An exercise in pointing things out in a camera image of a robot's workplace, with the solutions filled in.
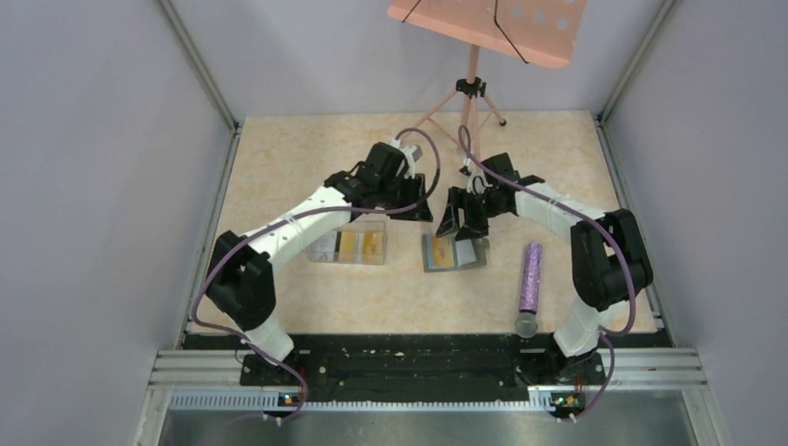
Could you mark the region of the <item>yellow credit card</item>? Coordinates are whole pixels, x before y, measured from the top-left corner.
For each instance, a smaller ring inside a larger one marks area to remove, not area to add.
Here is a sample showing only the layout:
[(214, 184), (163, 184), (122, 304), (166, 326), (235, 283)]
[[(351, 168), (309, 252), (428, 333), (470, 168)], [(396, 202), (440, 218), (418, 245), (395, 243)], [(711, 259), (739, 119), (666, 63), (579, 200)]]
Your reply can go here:
[(453, 238), (450, 236), (434, 237), (429, 248), (431, 269), (452, 269), (455, 267)]

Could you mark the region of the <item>clear plastic card box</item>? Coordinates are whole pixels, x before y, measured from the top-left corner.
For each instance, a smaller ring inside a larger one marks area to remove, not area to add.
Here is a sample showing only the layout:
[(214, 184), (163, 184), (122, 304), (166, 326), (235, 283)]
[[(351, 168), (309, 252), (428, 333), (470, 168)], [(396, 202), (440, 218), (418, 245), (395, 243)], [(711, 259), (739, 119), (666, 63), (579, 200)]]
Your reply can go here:
[(383, 265), (387, 252), (383, 221), (355, 221), (330, 230), (305, 250), (315, 263)]

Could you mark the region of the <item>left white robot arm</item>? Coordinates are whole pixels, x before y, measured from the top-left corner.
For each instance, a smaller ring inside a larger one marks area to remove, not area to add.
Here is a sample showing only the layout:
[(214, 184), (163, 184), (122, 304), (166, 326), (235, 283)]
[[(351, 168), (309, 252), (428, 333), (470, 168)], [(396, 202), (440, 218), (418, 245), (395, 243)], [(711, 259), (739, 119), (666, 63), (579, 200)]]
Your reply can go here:
[(201, 294), (232, 320), (230, 333), (263, 357), (263, 373), (274, 383), (292, 381), (298, 369), (294, 342), (274, 315), (276, 274), (322, 236), (364, 214), (431, 221), (427, 196), (435, 187), (416, 170), (422, 154), (397, 139), (375, 143), (365, 159), (330, 175), (290, 211), (216, 240)]

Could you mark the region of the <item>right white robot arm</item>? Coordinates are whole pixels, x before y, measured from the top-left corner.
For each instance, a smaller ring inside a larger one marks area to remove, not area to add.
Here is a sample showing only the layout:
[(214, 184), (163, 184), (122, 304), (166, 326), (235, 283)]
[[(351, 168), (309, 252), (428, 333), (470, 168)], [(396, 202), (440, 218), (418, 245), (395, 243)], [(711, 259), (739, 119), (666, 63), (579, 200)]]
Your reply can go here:
[(506, 153), (477, 166), (479, 172), (464, 187), (449, 189), (438, 234), (457, 241), (484, 238), (492, 218), (510, 214), (540, 224), (569, 244), (576, 297), (545, 350), (547, 375), (569, 383), (602, 336), (631, 332), (637, 295), (653, 282), (637, 219), (628, 209), (604, 211), (559, 192), (541, 177), (521, 176)]

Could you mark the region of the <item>purple glitter microphone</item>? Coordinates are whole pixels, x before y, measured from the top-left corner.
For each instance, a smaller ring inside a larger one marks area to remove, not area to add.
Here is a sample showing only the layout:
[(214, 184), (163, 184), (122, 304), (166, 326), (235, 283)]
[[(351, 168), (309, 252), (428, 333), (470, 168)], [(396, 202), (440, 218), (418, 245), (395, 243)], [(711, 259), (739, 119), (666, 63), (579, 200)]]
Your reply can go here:
[(524, 253), (518, 316), (515, 320), (515, 333), (524, 339), (532, 338), (538, 332), (542, 260), (543, 246), (540, 243), (529, 243)]

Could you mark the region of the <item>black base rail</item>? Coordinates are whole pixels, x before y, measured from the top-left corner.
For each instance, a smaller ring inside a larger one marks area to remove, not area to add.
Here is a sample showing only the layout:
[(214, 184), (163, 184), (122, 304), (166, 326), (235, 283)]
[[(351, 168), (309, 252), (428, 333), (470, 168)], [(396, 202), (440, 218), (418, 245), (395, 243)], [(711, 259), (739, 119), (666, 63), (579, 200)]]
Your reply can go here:
[(230, 335), (189, 334), (185, 350), (232, 350), (244, 387), (307, 383), (309, 402), (493, 402), (529, 398), (528, 388), (599, 385), (603, 344), (582, 363), (557, 369), (549, 335), (298, 334), (283, 366)]

